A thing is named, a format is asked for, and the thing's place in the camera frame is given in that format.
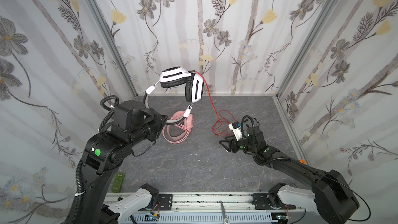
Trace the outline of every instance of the wall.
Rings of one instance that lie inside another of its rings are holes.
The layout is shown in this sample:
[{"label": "wall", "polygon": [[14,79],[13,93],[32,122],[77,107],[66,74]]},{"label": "wall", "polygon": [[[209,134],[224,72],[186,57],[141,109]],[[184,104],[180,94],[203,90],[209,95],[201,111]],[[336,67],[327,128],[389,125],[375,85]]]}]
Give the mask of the wall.
[{"label": "wall", "polygon": [[397,13],[398,0],[340,0],[280,97],[312,166],[369,203],[367,223],[397,217]]},{"label": "wall", "polygon": [[96,0],[138,92],[183,66],[232,94],[276,93],[325,1]]},{"label": "wall", "polygon": [[1,221],[60,223],[99,101],[131,97],[85,0],[1,0],[0,16]]}]

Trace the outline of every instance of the black cable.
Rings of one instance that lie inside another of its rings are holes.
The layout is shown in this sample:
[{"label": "black cable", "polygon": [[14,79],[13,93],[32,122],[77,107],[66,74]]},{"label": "black cable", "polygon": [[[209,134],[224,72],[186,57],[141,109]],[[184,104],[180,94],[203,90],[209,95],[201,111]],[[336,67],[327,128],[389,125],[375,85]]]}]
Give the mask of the black cable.
[{"label": "black cable", "polygon": [[113,125],[113,121],[106,123],[105,126],[102,127],[102,129],[100,130],[100,132],[106,132],[107,129],[108,129],[111,125]]},{"label": "black cable", "polygon": [[253,157],[253,158],[254,158],[254,161],[256,162],[256,164],[261,165],[261,166],[265,166],[265,165],[269,164],[270,162],[274,162],[274,161],[277,161],[277,160],[292,160],[290,157],[277,157],[277,158],[273,158],[271,160],[268,160],[265,163],[259,163],[256,160],[257,157]]},{"label": "black cable", "polygon": [[297,222],[301,221],[304,218],[306,212],[307,212],[307,209],[304,210],[304,214],[302,215],[302,217],[300,219],[298,219],[295,222],[292,222],[290,224],[294,224],[294,223],[297,223]]},{"label": "black cable", "polygon": [[173,123],[167,123],[167,122],[165,121],[164,124],[172,126],[172,125],[179,124],[179,123],[183,122],[185,119],[186,119],[186,118],[182,118],[182,119],[179,120],[178,122],[173,122]]},{"label": "black cable", "polygon": [[[82,179],[82,165],[83,165],[83,161],[80,160],[77,163],[76,166],[76,187],[77,187],[77,193],[82,193],[84,192],[84,186],[83,186],[83,179]],[[82,203],[83,203],[83,194],[76,196],[76,205],[75,208],[73,210],[73,214],[70,218],[70,222],[69,224],[74,224],[76,221],[76,217],[80,212],[80,209],[82,207]]]},{"label": "black cable", "polygon": [[[113,108],[109,108],[107,106],[104,105],[105,101],[111,100],[113,99],[115,102],[113,103]],[[109,113],[104,117],[104,119],[102,120],[101,124],[99,125],[99,131],[100,132],[105,132],[105,130],[103,131],[103,127],[105,126],[105,124],[109,121],[109,119],[112,117],[113,112],[115,111],[115,107],[119,104],[119,98],[116,95],[111,95],[108,97],[103,98],[100,103],[99,103],[102,107],[107,107],[110,109]]]},{"label": "black cable", "polygon": [[362,221],[367,221],[367,220],[369,220],[369,219],[371,218],[371,208],[369,207],[368,203],[367,203],[359,194],[357,194],[357,193],[356,193],[354,190],[352,190],[350,187],[345,186],[343,183],[341,183],[341,182],[339,182],[339,181],[336,181],[336,180],[334,180],[334,179],[332,179],[332,178],[329,178],[329,177],[325,177],[325,176],[323,176],[323,175],[319,175],[319,176],[324,177],[324,178],[327,178],[327,179],[332,180],[332,181],[335,181],[335,182],[337,182],[337,183],[343,185],[343,186],[346,187],[347,189],[351,190],[352,193],[356,194],[359,198],[361,198],[361,200],[366,204],[366,207],[368,207],[369,216],[368,216],[366,219],[363,219],[363,220],[348,219],[348,220],[362,222]]},{"label": "black cable", "polygon": [[130,220],[132,221],[132,224],[137,224],[137,222],[134,220],[134,217],[131,215]]},{"label": "black cable", "polygon": [[107,105],[105,105],[105,102],[107,102],[106,97],[103,98],[103,99],[99,102],[99,105],[100,105],[102,108],[104,108],[105,110],[107,110],[107,111],[110,112],[110,111],[112,110],[112,108],[110,108],[110,107],[108,107]]},{"label": "black cable", "polygon": [[147,152],[152,146],[154,146],[156,144],[156,140],[154,141],[154,142],[152,142],[152,144],[145,150],[145,151],[143,151],[143,152],[141,152],[140,154],[138,154],[138,155],[134,155],[134,151],[131,149],[131,154],[133,155],[133,157],[139,157],[139,156],[141,156],[142,154],[144,154],[145,152]]},{"label": "black cable", "polygon": [[245,123],[245,119],[250,119],[250,121],[251,121],[251,126],[253,127],[253,141],[255,140],[255,138],[256,138],[256,136],[255,136],[255,134],[254,134],[254,131],[255,131],[255,129],[254,129],[254,127],[255,127],[255,125],[254,125],[254,121],[253,121],[253,118],[252,117],[250,117],[249,115],[245,115],[245,116],[243,116],[243,118],[242,118],[242,121],[241,121],[241,131],[242,131],[242,137],[244,137],[244,138],[247,138],[247,136],[245,136],[245,133],[243,132],[243,124]]}]

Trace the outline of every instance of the red cable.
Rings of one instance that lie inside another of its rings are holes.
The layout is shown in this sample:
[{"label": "red cable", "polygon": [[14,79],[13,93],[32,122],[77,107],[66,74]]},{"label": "red cable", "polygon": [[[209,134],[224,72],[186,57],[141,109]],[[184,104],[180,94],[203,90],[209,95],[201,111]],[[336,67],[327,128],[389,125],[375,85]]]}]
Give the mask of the red cable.
[{"label": "red cable", "polygon": [[201,74],[200,74],[199,72],[197,72],[197,71],[195,71],[195,72],[196,72],[197,74],[199,74],[199,75],[203,78],[203,80],[205,81],[206,87],[207,87],[207,91],[209,92],[209,97],[210,97],[211,104],[213,105],[214,111],[216,112],[216,115],[217,115],[217,118],[218,118],[217,122],[214,124],[213,129],[212,129],[214,135],[216,135],[216,136],[218,136],[218,137],[226,137],[226,136],[232,135],[233,132],[232,132],[231,130],[230,130],[229,133],[225,133],[227,130],[229,130],[229,128],[226,128],[224,131],[219,131],[219,130],[218,130],[219,128],[222,127],[222,124],[223,124],[223,123],[227,123],[227,124],[230,124],[230,123],[231,123],[231,122],[229,122],[228,119],[226,119],[225,117],[223,117],[223,116],[221,115],[221,111],[226,111],[226,112],[228,112],[229,114],[231,114],[231,116],[234,118],[234,120],[235,120],[235,122],[236,122],[235,117],[232,115],[231,112],[222,109],[222,110],[220,110],[220,116],[221,116],[221,119],[220,119],[220,117],[218,116],[216,107],[214,106],[213,100],[211,99],[209,85],[207,85],[207,82],[206,82],[205,78],[203,77],[203,75],[201,75]]}]

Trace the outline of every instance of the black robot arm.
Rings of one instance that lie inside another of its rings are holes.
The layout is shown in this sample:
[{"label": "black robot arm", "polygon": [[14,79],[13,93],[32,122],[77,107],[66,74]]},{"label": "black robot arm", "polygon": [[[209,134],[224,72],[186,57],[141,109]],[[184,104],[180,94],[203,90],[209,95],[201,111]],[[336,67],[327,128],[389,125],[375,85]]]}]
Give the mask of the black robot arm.
[{"label": "black robot arm", "polygon": [[[145,139],[155,142],[167,119],[139,101],[116,105],[113,115],[112,130],[92,136],[86,144],[76,168],[78,191],[64,224],[117,224],[119,213],[103,205],[109,185],[132,147]],[[142,188],[152,195],[148,207],[155,207],[156,190]]]},{"label": "black robot arm", "polygon": [[[230,136],[219,143],[228,152],[236,153],[242,150],[244,153],[252,155],[258,165],[279,170],[297,181],[309,185],[315,196],[312,199],[316,204],[315,211],[328,223],[343,224],[359,208],[356,197],[339,172],[334,170],[326,172],[310,167],[287,156],[279,149],[267,145],[263,132],[258,127],[247,128],[247,134],[247,138],[237,140],[235,137]],[[279,190],[288,187],[284,186],[284,183],[278,183],[269,191],[270,198],[268,203],[272,207],[291,204],[287,202],[284,202],[284,204],[281,203]]]}]

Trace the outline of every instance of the headphone ear cup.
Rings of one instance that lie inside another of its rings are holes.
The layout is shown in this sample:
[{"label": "headphone ear cup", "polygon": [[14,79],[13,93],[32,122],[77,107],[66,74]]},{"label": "headphone ear cup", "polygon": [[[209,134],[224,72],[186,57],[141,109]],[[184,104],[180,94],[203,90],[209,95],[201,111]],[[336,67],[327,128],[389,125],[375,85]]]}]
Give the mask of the headphone ear cup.
[{"label": "headphone ear cup", "polygon": [[186,81],[187,81],[187,78],[183,77],[181,79],[177,79],[177,80],[170,81],[170,82],[160,82],[160,86],[163,88],[177,87],[179,85],[184,84]]},{"label": "headphone ear cup", "polygon": [[192,81],[195,77],[195,73],[192,73],[190,77],[187,77],[187,81],[185,84],[185,100],[187,102],[192,102]]}]

